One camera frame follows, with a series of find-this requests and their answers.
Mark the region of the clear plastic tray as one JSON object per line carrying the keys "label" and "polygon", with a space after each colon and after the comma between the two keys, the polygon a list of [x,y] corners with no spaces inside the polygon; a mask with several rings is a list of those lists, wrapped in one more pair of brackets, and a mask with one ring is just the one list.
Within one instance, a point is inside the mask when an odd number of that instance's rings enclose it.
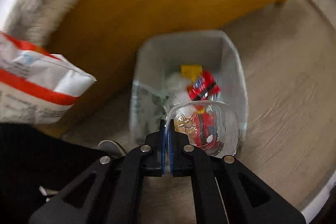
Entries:
{"label": "clear plastic tray", "polygon": [[219,101],[179,103],[166,117],[166,136],[173,131],[187,136],[191,145],[210,156],[235,155],[240,142],[238,118],[232,107]]}

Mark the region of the red snack wrapper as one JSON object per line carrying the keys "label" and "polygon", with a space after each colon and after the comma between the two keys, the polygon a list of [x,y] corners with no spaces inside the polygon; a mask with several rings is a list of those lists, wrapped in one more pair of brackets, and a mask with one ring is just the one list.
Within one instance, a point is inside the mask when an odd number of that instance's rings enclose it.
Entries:
{"label": "red snack wrapper", "polygon": [[220,92],[215,77],[209,71],[203,71],[200,76],[187,88],[187,94],[192,101],[208,100]]}

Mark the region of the yellow snack bag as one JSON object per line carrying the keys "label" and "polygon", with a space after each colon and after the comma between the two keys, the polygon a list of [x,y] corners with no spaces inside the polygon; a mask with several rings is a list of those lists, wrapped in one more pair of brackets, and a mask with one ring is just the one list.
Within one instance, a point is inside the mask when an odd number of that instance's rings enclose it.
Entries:
{"label": "yellow snack bag", "polygon": [[201,65],[181,65],[182,77],[194,82],[203,72]]}

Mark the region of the white red paper bag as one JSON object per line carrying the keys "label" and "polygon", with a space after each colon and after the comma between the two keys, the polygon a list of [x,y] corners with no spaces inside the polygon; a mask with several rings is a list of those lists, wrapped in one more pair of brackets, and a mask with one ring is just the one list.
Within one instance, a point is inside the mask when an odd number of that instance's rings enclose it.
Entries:
{"label": "white red paper bag", "polygon": [[1,33],[2,123],[55,123],[95,82],[62,55]]}

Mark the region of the white lined trash bin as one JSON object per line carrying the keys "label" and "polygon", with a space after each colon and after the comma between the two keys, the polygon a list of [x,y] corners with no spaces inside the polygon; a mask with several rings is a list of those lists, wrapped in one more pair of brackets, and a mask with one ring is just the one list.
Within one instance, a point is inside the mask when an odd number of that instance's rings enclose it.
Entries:
{"label": "white lined trash bin", "polygon": [[190,102],[187,87],[209,71],[219,87],[209,100],[223,102],[224,133],[209,153],[234,155],[248,123],[248,94],[238,50],[219,30],[179,32],[149,39],[139,50],[132,83],[129,129],[134,143],[159,129],[170,109]]}

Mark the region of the person's black trouser legs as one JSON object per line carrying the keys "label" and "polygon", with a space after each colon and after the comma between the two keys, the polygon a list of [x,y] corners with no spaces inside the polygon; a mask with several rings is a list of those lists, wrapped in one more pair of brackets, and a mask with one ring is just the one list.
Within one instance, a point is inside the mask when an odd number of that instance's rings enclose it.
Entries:
{"label": "person's black trouser legs", "polygon": [[125,154],[111,140],[87,148],[28,124],[1,124],[1,223],[28,223],[45,203],[40,187],[60,191],[101,157]]}

